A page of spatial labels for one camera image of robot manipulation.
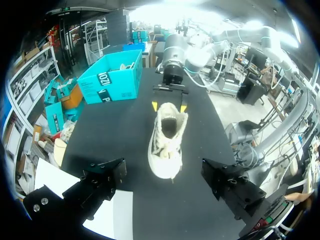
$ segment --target computer monitor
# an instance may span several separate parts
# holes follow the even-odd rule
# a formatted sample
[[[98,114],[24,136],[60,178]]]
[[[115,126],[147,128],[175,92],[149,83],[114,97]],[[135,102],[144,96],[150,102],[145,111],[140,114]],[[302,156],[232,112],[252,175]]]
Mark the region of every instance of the computer monitor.
[[[251,63],[256,65],[258,69],[262,70],[265,68],[267,56],[257,49],[250,47],[245,55],[245,58],[249,60],[249,63],[252,58]]]
[[[291,85],[291,80],[289,80],[285,75],[282,77],[280,84],[284,86],[286,89],[289,88]]]

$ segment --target black metal bracket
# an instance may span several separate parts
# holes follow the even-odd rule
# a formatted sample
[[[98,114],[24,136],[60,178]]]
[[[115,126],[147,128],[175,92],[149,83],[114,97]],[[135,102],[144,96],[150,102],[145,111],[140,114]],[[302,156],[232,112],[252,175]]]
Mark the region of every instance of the black metal bracket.
[[[245,171],[237,163],[225,165],[206,158],[202,160],[201,174],[215,198],[222,198],[234,218],[245,222],[240,236],[276,224],[292,205],[284,198],[288,185],[282,185],[266,198],[266,192],[250,182]]]
[[[100,164],[91,163],[84,173],[79,182],[62,194],[63,199],[47,186],[28,194],[23,205],[30,218],[62,232],[86,231],[82,224],[87,219],[93,220],[103,201],[112,199],[116,186],[127,175],[126,161],[119,158]]]
[[[165,102],[173,103],[176,108],[183,113],[188,106],[187,95],[189,94],[188,87],[180,84],[154,85],[152,106],[156,112],[159,106]]]

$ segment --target black tabletop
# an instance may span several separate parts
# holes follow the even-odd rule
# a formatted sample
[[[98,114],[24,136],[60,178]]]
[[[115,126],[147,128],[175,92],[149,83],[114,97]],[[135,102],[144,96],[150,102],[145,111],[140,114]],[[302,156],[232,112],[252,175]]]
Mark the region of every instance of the black tabletop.
[[[148,163],[148,144],[156,113],[153,85],[162,81],[144,68],[134,100],[90,104],[75,125],[62,169],[76,177],[88,163],[124,157],[127,177],[117,188],[133,191],[135,240],[233,240],[244,223],[217,201],[201,176],[202,158],[225,164],[234,156],[220,118],[204,88],[185,76],[189,114],[182,138],[182,170],[174,179],[156,177]]]

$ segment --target sneaker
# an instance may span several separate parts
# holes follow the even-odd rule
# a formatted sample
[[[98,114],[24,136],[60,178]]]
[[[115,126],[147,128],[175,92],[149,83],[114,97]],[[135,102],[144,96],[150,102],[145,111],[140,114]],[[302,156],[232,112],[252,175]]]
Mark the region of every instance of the sneaker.
[[[149,165],[157,177],[173,181],[181,170],[181,141],[187,120],[188,114],[178,112],[170,102],[158,109],[148,147]]]

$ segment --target storage rack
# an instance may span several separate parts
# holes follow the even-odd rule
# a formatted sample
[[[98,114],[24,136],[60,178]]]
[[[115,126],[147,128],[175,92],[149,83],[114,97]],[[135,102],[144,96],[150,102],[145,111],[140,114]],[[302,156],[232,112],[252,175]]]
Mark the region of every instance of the storage rack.
[[[25,87],[22,89],[22,91],[18,94],[18,96],[14,96],[12,86],[16,81],[22,80],[27,74],[28,69],[31,68],[31,66],[36,61],[43,60],[43,63],[46,63],[45,66],[39,67],[38,72],[32,77],[31,80],[29,80]],[[59,67],[57,64],[57,60],[55,57],[55,52],[52,46],[47,47],[40,52],[38,52],[35,56],[33,56],[28,62],[26,62],[15,74],[14,76],[6,81],[5,84],[5,93],[9,99],[9,102],[11,104],[11,110],[9,111],[9,114],[4,122],[3,129],[2,129],[2,139],[4,139],[4,136],[9,134],[7,131],[9,131],[8,126],[9,122],[11,121],[12,117],[14,116],[17,118],[15,121],[18,121],[22,127],[18,129],[18,132],[20,133],[20,137],[17,140],[17,150],[15,151],[15,154],[10,153],[10,157],[13,161],[13,182],[16,183],[16,166],[17,166],[17,160],[21,157],[23,146],[25,144],[27,136],[32,136],[34,132],[34,126],[28,119],[31,115],[31,113],[35,110],[35,106],[40,102],[40,99],[43,98],[43,95],[45,93],[45,89],[47,86],[45,86],[43,89],[41,89],[41,92],[37,95],[37,97],[32,102],[32,105],[30,106],[29,110],[26,114],[20,109],[19,105],[23,98],[30,93],[30,90],[33,88],[34,85],[39,84],[39,77],[42,76],[44,73],[46,73],[46,79],[50,82],[50,72],[54,72],[54,75],[56,78],[60,75]],[[17,192],[15,189],[15,193],[18,197],[24,198],[23,195]]]
[[[100,59],[104,55],[103,50],[110,46],[108,45],[107,29],[106,21],[96,20],[84,25],[84,49],[89,66]]]

